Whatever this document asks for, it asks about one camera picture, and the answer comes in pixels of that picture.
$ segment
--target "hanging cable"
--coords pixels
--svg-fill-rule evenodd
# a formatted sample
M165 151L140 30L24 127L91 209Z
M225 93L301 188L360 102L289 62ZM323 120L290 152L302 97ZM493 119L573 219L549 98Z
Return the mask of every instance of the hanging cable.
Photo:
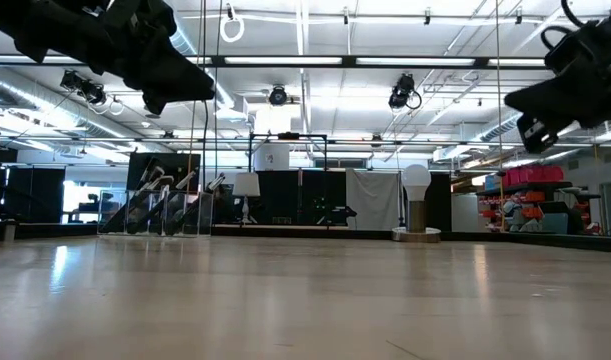
M235 17L235 13L234 13L234 8L228 4L228 14L229 14L229 10L231 10L231 16L232 18ZM219 6L219 14L223 12L223 0L220 1L220 6ZM219 17L218 18L218 27L221 27L221 24L223 23L223 17ZM241 24L241 31L239 33L240 36L243 36L243 32L245 30L245 26L243 25L243 21L240 21ZM218 57L220 55L220 47L221 47L221 37L217 36L216 37L216 57ZM216 67L216 69L214 69L214 83L218 84L218 67ZM218 98L218 86L215 87L215 94L214 94L214 99ZM218 178L218 104L216 101L214 101L214 179Z
M561 0L561 7L563 8L563 12L565 13L565 16L567 16L567 18L569 19L569 21L572 22L572 24L578 27L585 25L582 21L580 21L576 17L576 15L574 15L572 10L569 8L569 4L567 3L567 0Z
M499 0L496 0L496 8L494 9L496 13L496 90L498 92L498 127L500 128L502 125L503 118L503 110L501 103L501 34L500 34L500 24L498 22L498 7L500 6ZM498 160L498 172L499 175L503 175L503 134L498 136L498 152L499 152L499 160ZM505 212L503 211L503 205L505 205L505 189L503 188L503 179L501 179L500 184L501 189L501 199L500 199L500 209L501 209L501 232L505 232Z
M73 94L73 91L70 91L69 93L67 93L67 96L65 96L63 98L63 100L61 100L58 104L56 104L56 106L54 106L49 112L47 112L47 114L45 114L45 116L49 115L52 113L52 111L56 110L59 106L61 106L65 100L69 99L69 97ZM18 136L15 136L13 140L10 140L8 142L6 142L3 146L0 146L2 148L6 148L7 146L9 146L9 144L13 143L14 141L18 140L21 136L27 134L27 132L33 128L34 125L30 125L29 127L27 127L27 129L25 129L25 131L23 131L22 133L20 133Z
M203 0L201 2L201 17L200 17L200 22L198 23L198 47L197 47L197 54L196 54L196 66L199 67L200 66L200 62L201 62L201 42L203 45L203 49L202 49L202 58L203 58L203 72L205 71L205 30L206 30L206 23L207 23L207 3L206 0ZM205 172L207 171L206 166L205 166L205 134L207 133L207 126L209 124L209 112L207 111L207 102L203 101L203 104L205 105L205 127L203 129L203 155L202 155L202 162L203 162L203 186L207 186L207 182L206 182L206 178L205 178ZM187 175L189 175L192 172L192 150L194 150L194 125L196 124L196 101L193 102L192 104L192 125L190 128L190 142L189 142L189 155L187 156ZM190 192L190 185L191 185L191 181L187 183L187 194L189 194Z
M219 15L222 13L223 13L223 1L221 1ZM225 32L225 25L227 25L227 23L230 23L230 22L238 23L238 33L232 37L227 35L227 32ZM243 21L241 17L236 16L236 11L234 11L234 7L230 3L227 3L227 14L221 15L218 17L218 28L220 29L220 33L221 33L221 36L219 37L219 39L222 38L223 41L228 42L228 43L237 42L238 40L240 40L243 37L243 34L245 33L245 22Z
M548 31L558 31L558 32L562 32L565 35L572 33L572 30L566 27L558 26L558 25L552 25L552 26L548 26L547 28L545 28L545 30L543 30L543 32L541 33L541 41L543 42L543 45L545 45L545 47L548 50L552 50L554 48L554 45L552 45L552 43L547 39Z

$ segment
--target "ductwork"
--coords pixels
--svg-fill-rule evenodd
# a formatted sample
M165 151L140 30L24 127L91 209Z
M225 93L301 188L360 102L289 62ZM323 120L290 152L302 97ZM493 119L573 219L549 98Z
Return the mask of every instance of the ductwork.
M85 106L59 95L38 83L25 78L9 69L0 67L0 95L7 94L7 99L16 99L24 108L49 114L48 122L69 127L88 129L81 136L101 137L141 137L142 135L119 125L116 122L98 115ZM160 144L147 144L147 151L170 152Z
M176 49L176 51L183 55L198 55L198 51L196 51L194 45L189 42L187 35L185 34L182 25L178 21L178 19L176 19L176 24L176 33L170 37L170 41L172 42L172 46L174 46L174 49ZM221 84L216 82L214 75L210 73L209 69L205 69L205 73L209 75L212 80L214 80L214 86L216 87L216 102L218 104L218 107L220 109L233 108L236 103L236 101L234 100L234 95L231 94L229 91L225 90L225 88L223 88Z
M518 122L518 119L521 118L523 114L512 114L510 115L506 120L502 121L501 124L499 125L498 122L494 123L490 123L485 130L483 130L481 132L481 134L479 136L477 136L474 139L471 139L470 141L483 141L483 142L488 142L488 141L492 141L494 138L497 138L505 133L507 133L508 131L514 130L516 129L516 123Z
M463 141L481 141L489 142L493 139L516 129L516 123L522 116L521 113L512 112L509 117L501 121L499 124L497 120L493 120L484 126L478 135L473 136L470 139L462 139ZM449 146L447 148L438 149L434 151L434 161L445 161L453 159L469 150L472 147L468 145Z
M36 105L0 82L0 108L22 108L37 110Z

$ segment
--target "spotlight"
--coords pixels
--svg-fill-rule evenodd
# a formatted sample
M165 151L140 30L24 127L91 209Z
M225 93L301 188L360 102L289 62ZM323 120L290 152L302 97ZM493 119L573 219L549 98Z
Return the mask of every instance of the spotlight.
M374 134L372 135L372 141L383 141L383 136L381 136L381 134ZM381 146L381 144L372 144L373 148L379 148Z
M269 103L274 106L283 106L287 102L287 93L283 85L274 85L274 90L269 94Z
M161 139L175 139L174 130L165 131L165 134L161 135Z
M400 79L396 83L396 86L392 89L392 95L389 97L389 107L392 109L401 109L405 106L412 110L420 108L422 104L418 104L416 107L411 107L407 103L409 102L411 95L416 94L419 99L421 96L416 90L414 90L414 78L410 74L401 75Z
M75 71L65 71L61 87L67 91L76 92L76 95L85 98L85 101L93 105L103 105L107 102L107 94L103 91L103 85L94 84L80 77Z

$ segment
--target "white lamp shade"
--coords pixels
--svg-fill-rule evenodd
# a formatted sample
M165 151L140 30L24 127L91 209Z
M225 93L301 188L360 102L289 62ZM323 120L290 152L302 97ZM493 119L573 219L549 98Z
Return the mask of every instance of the white lamp shade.
M261 196L261 189L258 184L258 174L240 173L236 174L234 180L234 196Z
M402 182L410 201L423 201L425 192L432 183L432 175L422 165L410 165L403 171Z

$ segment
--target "black panel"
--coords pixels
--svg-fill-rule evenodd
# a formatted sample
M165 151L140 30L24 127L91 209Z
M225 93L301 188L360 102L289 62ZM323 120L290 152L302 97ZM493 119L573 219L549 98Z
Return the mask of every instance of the black panel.
M452 231L452 184L449 174L432 174L425 193L427 226Z
M303 171L301 225L316 225L325 216L324 199L327 188L327 204L330 209L347 205L345 172Z
M249 199L250 215L263 225L295 224L298 217L298 171L257 173L261 197ZM237 206L237 214L240 214L241 207L240 204Z
M58 224L63 213L64 180L64 169L12 168L5 206L26 221Z
M0 150L0 163L14 163L17 158L18 150L16 149Z
M5 192L5 207L28 221L31 203L28 197L21 194L30 195L32 192L32 170L11 168L8 190Z
M34 169L30 217L33 222L60 224L63 214L65 169Z
M152 161L152 165L160 166L165 170L165 175L172 175L175 178L174 183L182 180L187 176L187 165L189 164L189 155L185 154L162 154L162 153L133 153L129 158L129 171L127 173L127 190L138 190L143 172ZM201 156L192 155L192 169L201 166ZM198 190L199 176L194 178L190 183L190 191Z

